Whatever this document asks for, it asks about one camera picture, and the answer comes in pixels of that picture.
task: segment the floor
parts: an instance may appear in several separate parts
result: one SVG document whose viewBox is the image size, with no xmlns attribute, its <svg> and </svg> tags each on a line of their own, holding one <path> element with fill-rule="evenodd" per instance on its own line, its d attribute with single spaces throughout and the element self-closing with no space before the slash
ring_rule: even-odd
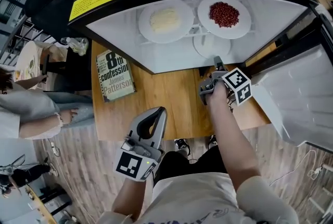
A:
<svg viewBox="0 0 333 224">
<path fill-rule="evenodd" d="M 245 130 L 244 134 L 255 148 L 262 175 L 269 183 L 295 169 L 310 149 L 316 151 L 315 168 L 323 158 L 326 164 L 333 165 L 333 155 L 308 145 L 293 147 L 279 138 L 272 125 Z M 112 173 L 112 160 L 119 143 L 98 141 L 94 126 L 71 129 L 51 141 L 60 149 L 60 157 L 53 155 L 47 140 L 34 142 L 39 159 L 49 155 L 51 162 L 59 170 L 58 178 L 47 175 L 46 182 L 50 186 L 59 183 L 67 190 L 74 200 L 69 212 L 76 215 L 81 223 L 95 223 L 103 211 L 110 210 L 122 185 L 123 179 Z M 204 142 L 205 138 L 189 140 L 193 152 L 191 159 L 197 159 L 203 154 Z M 173 150 L 173 142 L 164 141 L 163 148 L 166 151 Z M 311 152 L 294 173 L 273 184 L 274 191 L 297 211 L 300 223 L 305 223 L 306 218 L 315 223 L 321 216 L 312 204 L 308 204 L 310 195 L 323 208 L 332 199 L 322 190 L 322 187 L 326 187 L 333 192 L 333 177 L 330 172 L 324 170 L 315 180 L 307 176 L 313 162 L 314 152 Z M 147 184 L 152 187 L 151 179 Z M 151 188 L 146 188 L 144 210 L 149 205 L 150 197 Z"/>
</svg>

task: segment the chair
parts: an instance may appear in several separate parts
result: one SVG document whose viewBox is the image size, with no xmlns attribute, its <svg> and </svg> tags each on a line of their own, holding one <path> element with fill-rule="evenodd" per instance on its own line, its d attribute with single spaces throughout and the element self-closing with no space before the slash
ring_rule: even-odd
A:
<svg viewBox="0 0 333 224">
<path fill-rule="evenodd" d="M 25 15 L 31 22 L 61 43 L 63 37 L 83 37 L 68 26 L 74 0 L 27 0 Z"/>
<path fill-rule="evenodd" d="M 84 37 L 68 26 L 73 3 L 74 0 L 27 0 L 24 11 L 33 24 L 61 43 L 63 37 Z M 47 67 L 50 68 L 49 72 L 59 73 L 59 70 L 52 70 L 59 67 L 56 64 L 50 63 Z M 86 55 L 82 57 L 74 53 L 71 48 L 68 49 L 65 69 L 56 79 L 56 88 L 57 91 L 67 92 L 92 89 L 91 41 Z"/>
</svg>

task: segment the white plate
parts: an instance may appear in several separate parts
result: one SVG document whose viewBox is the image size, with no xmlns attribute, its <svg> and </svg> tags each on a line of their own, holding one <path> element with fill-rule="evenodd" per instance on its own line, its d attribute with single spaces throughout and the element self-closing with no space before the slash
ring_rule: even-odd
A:
<svg viewBox="0 0 333 224">
<path fill-rule="evenodd" d="M 239 22 L 228 28 L 219 27 L 209 18 L 210 6 L 216 2 L 228 3 L 239 11 Z M 246 35 L 251 28 L 251 16 L 245 6 L 238 0 L 203 0 L 198 7 L 198 17 L 201 24 L 212 34 L 226 39 L 236 39 Z"/>
<path fill-rule="evenodd" d="M 158 10 L 174 8 L 180 19 L 180 26 L 168 33 L 155 33 L 150 26 L 151 15 Z M 177 41 L 184 37 L 193 25 L 194 15 L 192 9 L 182 1 L 159 3 L 147 6 L 139 18 L 139 30 L 149 41 L 165 44 Z"/>
<path fill-rule="evenodd" d="M 193 44 L 196 51 L 206 59 L 220 56 L 223 60 L 231 48 L 231 41 L 229 39 L 223 39 L 212 34 L 195 36 Z"/>
</svg>

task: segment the book cover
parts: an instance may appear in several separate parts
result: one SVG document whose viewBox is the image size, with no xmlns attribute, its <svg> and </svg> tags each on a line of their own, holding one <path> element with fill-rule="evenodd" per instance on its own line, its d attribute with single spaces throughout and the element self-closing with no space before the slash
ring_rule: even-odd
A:
<svg viewBox="0 0 333 224">
<path fill-rule="evenodd" d="M 107 50 L 96 57 L 96 65 L 104 102 L 113 101 L 136 91 L 131 67 L 124 58 Z"/>
</svg>

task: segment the person's arm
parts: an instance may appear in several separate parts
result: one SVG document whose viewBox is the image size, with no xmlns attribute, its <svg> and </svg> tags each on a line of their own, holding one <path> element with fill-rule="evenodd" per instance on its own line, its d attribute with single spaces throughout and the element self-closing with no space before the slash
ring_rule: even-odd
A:
<svg viewBox="0 0 333 224">
<path fill-rule="evenodd" d="M 136 221 L 142 209 L 145 198 L 146 182 L 139 182 L 125 179 L 125 182 L 118 193 L 112 211 L 124 216 L 131 216 Z"/>
<path fill-rule="evenodd" d="M 22 86 L 24 89 L 30 89 L 35 85 L 39 84 L 40 82 L 42 82 L 45 78 L 47 78 L 47 75 L 40 75 L 28 80 L 16 81 L 15 83 Z"/>
<path fill-rule="evenodd" d="M 12 176 L 9 176 L 8 178 L 9 178 L 10 183 L 15 187 L 15 189 L 17 189 L 17 190 L 19 191 L 20 195 L 22 196 L 21 190 L 20 190 L 20 188 L 18 187 L 17 183 L 16 183 L 16 182 L 14 181 L 14 179 L 12 178 Z"/>
<path fill-rule="evenodd" d="M 247 179 L 260 176 L 255 151 L 229 109 L 226 87 L 218 82 L 206 100 L 224 166 L 237 191 Z"/>
<path fill-rule="evenodd" d="M 60 117 L 63 124 L 69 124 L 72 121 L 74 115 L 78 113 L 77 109 L 63 110 L 61 111 Z M 37 135 L 41 135 L 55 127 L 60 125 L 59 118 L 57 115 L 50 117 L 41 118 L 38 120 L 30 121 L 27 123 L 20 124 L 19 137 L 30 138 Z"/>
<path fill-rule="evenodd" d="M 214 93 L 206 99 L 239 208 L 256 221 L 298 224 L 295 210 L 280 199 L 260 176 L 255 151 L 240 131 L 226 97 L 225 86 L 217 83 Z"/>
<path fill-rule="evenodd" d="M 2 196 L 4 198 L 9 198 L 10 193 L 11 193 L 11 189 L 7 189 L 6 191 L 3 192 Z"/>
</svg>

